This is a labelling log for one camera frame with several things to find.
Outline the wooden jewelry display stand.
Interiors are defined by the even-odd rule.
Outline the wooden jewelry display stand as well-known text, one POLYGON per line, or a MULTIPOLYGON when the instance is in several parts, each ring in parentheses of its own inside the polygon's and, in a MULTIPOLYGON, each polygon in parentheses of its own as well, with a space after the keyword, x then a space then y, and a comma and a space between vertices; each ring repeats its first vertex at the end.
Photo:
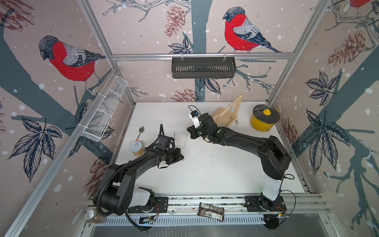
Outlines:
POLYGON ((220 107, 211 115, 217 126, 230 127, 236 121, 242 98, 243 96, 240 94, 226 108, 220 107))

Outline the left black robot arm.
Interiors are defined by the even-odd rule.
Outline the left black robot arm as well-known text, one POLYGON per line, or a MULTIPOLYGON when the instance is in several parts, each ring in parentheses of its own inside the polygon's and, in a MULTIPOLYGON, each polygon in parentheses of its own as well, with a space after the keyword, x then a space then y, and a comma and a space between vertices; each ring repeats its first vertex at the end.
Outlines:
POLYGON ((184 159, 175 139, 164 134, 160 125, 157 139, 144 148, 143 155, 122 165, 112 164, 101 179, 93 204, 100 216, 123 215, 129 209, 150 212, 154 209, 155 193, 149 188, 135 189, 135 182, 147 170, 167 168, 184 159))

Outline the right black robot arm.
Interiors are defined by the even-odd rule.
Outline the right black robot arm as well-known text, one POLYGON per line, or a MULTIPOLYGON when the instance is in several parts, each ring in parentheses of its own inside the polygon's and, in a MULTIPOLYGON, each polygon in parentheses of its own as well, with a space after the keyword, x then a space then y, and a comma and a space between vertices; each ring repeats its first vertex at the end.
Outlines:
POLYGON ((191 139, 202 137, 208 143, 231 146, 258 156, 266 175, 259 202, 263 210, 274 208, 278 201, 280 188, 285 179, 291 158, 279 139, 275 136, 260 138, 238 133, 228 127, 218 126, 208 114, 191 112, 189 118, 193 125, 187 128, 191 139))

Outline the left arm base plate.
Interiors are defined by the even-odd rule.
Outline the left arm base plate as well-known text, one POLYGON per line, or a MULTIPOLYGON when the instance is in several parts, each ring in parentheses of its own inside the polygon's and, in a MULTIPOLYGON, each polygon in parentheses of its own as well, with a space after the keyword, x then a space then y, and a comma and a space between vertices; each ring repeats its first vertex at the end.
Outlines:
POLYGON ((147 207, 132 207, 128 209, 128 213, 157 213, 157 208, 159 207, 160 213, 167 213, 168 210, 168 197, 155 197, 155 204, 153 209, 147 210, 147 207))

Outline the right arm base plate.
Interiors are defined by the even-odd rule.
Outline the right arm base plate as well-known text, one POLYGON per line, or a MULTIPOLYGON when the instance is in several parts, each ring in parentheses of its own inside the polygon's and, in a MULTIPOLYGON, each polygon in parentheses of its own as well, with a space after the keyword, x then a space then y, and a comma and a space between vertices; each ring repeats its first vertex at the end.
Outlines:
POLYGON ((264 196, 245 196, 245 205, 248 212, 286 212, 287 208, 282 196, 275 201, 264 196))

